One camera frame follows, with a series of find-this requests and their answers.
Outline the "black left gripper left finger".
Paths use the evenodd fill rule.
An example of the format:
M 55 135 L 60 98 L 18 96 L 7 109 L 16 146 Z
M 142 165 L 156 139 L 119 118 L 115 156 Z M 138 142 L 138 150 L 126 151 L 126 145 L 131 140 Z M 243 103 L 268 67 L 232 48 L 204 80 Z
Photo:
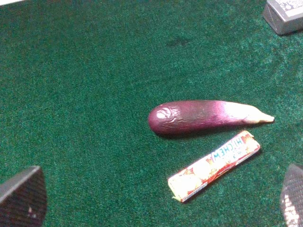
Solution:
M 41 227 L 47 212 L 45 178 L 40 166 L 30 166 L 0 185 L 0 225 Z

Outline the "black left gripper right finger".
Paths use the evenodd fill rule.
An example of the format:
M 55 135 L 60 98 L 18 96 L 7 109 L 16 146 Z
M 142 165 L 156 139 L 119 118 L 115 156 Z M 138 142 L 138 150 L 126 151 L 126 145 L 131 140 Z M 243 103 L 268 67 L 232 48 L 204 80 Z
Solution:
M 284 176 L 280 209 L 288 227 L 303 226 L 303 165 L 291 164 Z

